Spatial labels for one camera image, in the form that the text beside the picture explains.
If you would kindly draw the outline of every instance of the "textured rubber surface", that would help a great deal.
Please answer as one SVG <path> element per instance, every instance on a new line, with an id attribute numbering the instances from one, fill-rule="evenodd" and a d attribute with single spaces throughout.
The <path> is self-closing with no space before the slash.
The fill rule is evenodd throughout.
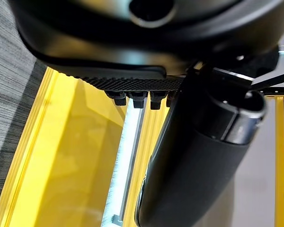
<path id="1" fill-rule="evenodd" d="M 183 78 L 176 79 L 89 79 L 81 78 L 100 90 L 106 91 L 175 91 Z"/>

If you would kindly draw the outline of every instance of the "circular hole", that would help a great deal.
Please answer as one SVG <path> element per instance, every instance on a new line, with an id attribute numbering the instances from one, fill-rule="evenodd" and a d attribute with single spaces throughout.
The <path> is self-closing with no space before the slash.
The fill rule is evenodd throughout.
<path id="1" fill-rule="evenodd" d="M 173 0 L 133 0 L 129 4 L 132 21 L 142 27 L 159 27 L 174 16 Z"/>

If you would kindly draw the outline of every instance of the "cylindrical handle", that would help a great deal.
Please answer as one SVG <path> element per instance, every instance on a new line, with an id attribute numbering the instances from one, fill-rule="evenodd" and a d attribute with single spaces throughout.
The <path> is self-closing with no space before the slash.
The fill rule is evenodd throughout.
<path id="1" fill-rule="evenodd" d="M 138 199 L 136 222 L 141 227 L 193 226 L 233 177 L 265 114 L 258 93 L 235 101 L 236 94 L 215 98 L 202 84 L 184 83 Z"/>

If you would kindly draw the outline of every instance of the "gray carpet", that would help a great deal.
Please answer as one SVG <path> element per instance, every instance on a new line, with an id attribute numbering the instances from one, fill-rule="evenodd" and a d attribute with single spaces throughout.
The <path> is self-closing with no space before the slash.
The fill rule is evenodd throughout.
<path id="1" fill-rule="evenodd" d="M 44 72 L 20 41 L 8 4 L 0 0 L 0 194 Z"/>

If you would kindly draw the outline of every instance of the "black handle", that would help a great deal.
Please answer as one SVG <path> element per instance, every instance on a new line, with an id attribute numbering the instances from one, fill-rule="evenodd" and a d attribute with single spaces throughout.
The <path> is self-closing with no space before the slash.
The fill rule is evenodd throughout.
<path id="1" fill-rule="evenodd" d="M 240 91 L 235 101 L 235 91 L 216 95 L 190 80 L 173 102 L 151 157 L 136 208 L 141 227 L 193 226 L 234 175 L 265 114 L 259 93 L 242 97 Z"/>

